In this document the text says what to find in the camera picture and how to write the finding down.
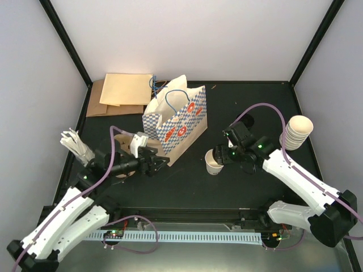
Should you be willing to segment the white paper coffee cup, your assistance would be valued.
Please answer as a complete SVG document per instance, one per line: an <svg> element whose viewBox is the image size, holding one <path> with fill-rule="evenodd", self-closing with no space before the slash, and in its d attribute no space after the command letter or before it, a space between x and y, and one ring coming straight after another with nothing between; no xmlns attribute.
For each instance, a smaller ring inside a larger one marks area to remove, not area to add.
<svg viewBox="0 0 363 272"><path fill-rule="evenodd" d="M206 163L206 170L210 175L217 175L223 169L223 165L218 164L213 158L213 149L209 150L205 154L205 163Z"/></svg>

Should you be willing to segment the blue checkered paper bag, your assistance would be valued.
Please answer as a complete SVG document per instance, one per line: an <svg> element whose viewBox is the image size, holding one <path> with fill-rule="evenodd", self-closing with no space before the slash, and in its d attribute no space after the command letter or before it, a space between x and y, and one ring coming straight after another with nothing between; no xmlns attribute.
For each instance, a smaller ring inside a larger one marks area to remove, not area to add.
<svg viewBox="0 0 363 272"><path fill-rule="evenodd" d="M208 128L206 88L189 88L181 75L156 89L142 124L159 156L172 166Z"/></svg>

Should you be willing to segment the brown pulp cup carrier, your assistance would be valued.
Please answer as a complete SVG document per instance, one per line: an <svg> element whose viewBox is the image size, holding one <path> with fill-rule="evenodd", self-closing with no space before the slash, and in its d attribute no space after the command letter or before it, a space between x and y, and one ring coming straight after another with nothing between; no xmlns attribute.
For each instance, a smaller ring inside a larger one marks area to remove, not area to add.
<svg viewBox="0 0 363 272"><path fill-rule="evenodd" d="M119 142L120 148L122 150L124 150L128 154L131 154L131 152L130 152L130 144L131 144L131 141L133 139L133 136L132 135L130 136L130 135L126 135L126 134L118 134L118 135L115 135L114 136L114 139ZM131 172L129 174L117 175L116 177L118 179L123 179L123 178L127 178L129 176L132 176L134 174L135 174L135 171L133 171L133 172Z"/></svg>

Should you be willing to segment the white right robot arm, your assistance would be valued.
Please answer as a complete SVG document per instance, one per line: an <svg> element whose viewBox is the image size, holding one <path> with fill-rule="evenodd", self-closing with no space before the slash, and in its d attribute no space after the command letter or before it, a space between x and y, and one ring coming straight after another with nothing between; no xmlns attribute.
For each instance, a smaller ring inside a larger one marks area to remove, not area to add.
<svg viewBox="0 0 363 272"><path fill-rule="evenodd" d="M256 138L242 122L223 131L227 144L219 144L212 157L219 165L240 163L245 172L264 170L294 191L305 206L276 201L258 213L264 228L288 224L309 231L322 244L335 247L357 224L357 197L316 178L291 157L275 148L268 137Z"/></svg>

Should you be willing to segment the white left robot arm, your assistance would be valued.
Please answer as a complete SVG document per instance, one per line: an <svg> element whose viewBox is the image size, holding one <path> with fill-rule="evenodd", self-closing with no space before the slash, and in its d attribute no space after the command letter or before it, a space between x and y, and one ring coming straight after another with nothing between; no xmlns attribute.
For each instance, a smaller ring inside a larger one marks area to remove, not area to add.
<svg viewBox="0 0 363 272"><path fill-rule="evenodd" d="M113 177L132 173L154 176L169 161L152 147L140 147L138 156L123 150L107 154L96 151L95 158L77 174L62 200L37 228L22 240L9 243L7 251L15 260L14 266L23 271L56 271L60 261L86 236L121 222L119 204L105 192Z"/></svg>

